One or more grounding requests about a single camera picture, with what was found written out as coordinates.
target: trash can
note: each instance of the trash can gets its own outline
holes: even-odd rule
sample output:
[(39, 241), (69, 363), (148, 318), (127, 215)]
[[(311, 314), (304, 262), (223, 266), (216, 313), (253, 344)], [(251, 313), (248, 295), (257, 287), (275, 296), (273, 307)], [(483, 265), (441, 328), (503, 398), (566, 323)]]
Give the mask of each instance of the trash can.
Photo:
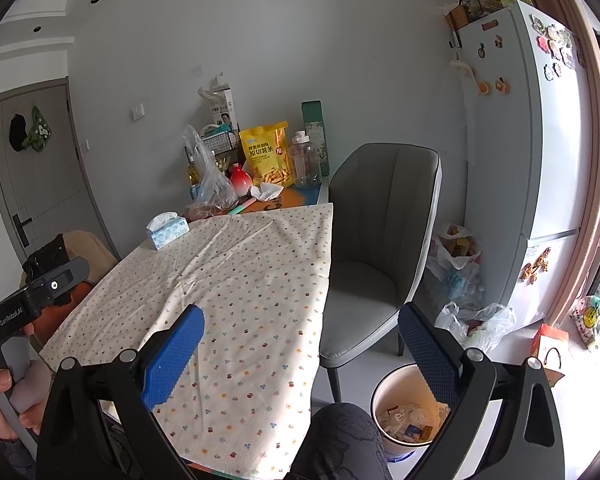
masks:
[[(408, 444), (389, 436), (378, 423), (378, 415), (389, 408), (400, 404), (414, 402), (429, 413), (430, 426), (433, 427), (429, 440), (417, 444)], [(427, 447), (435, 438), (440, 428), (440, 409), (444, 404), (436, 401), (431, 393), (427, 381), (415, 363), (404, 365), (387, 374), (376, 386), (371, 397), (371, 414), (380, 430), (384, 455), (387, 462), (401, 462), (407, 459), (414, 451)]]

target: white refrigerator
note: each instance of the white refrigerator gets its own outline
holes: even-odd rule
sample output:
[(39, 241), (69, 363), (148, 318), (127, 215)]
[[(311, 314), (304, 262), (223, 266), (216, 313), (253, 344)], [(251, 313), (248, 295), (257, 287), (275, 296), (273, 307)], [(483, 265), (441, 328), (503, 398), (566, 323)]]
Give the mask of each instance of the white refrigerator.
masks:
[[(459, 37), (460, 59), (488, 91), (467, 110), (465, 225), (482, 243), (485, 304), (512, 305), (520, 328), (552, 306), (582, 222), (591, 158), (586, 71), (573, 34), (522, 2)], [(544, 269), (521, 280), (547, 248)]]

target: pink curtain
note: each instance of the pink curtain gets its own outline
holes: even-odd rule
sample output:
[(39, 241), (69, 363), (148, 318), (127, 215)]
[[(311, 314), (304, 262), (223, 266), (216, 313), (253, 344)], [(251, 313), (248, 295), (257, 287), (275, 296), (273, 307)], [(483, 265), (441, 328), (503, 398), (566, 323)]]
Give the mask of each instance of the pink curtain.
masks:
[(591, 104), (592, 157), (589, 193), (570, 265), (546, 320), (555, 324), (564, 319), (573, 300), (578, 296), (600, 240), (600, 50), (580, 0), (533, 1), (538, 9), (566, 25), (580, 39), (587, 63)]

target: white tablecloth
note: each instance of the white tablecloth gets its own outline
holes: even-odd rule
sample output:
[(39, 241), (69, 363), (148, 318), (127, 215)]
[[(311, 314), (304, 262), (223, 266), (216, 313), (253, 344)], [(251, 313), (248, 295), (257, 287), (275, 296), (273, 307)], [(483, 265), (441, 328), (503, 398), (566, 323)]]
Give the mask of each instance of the white tablecloth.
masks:
[(111, 361), (169, 327), (189, 303), (205, 336), (154, 415), (185, 459), (236, 478), (282, 478), (310, 423), (331, 254), (331, 204), (214, 217), (160, 251), (147, 242), (49, 340)]

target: gray chair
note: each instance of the gray chair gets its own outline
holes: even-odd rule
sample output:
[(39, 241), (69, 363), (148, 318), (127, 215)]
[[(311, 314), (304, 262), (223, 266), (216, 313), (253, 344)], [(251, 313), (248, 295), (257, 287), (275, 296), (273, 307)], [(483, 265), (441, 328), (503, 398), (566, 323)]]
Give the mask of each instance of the gray chair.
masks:
[[(331, 179), (333, 239), (320, 338), (333, 400), (338, 368), (397, 323), (429, 249), (442, 169), (438, 154), (409, 144), (364, 144)], [(404, 343), (398, 336), (398, 355)]]

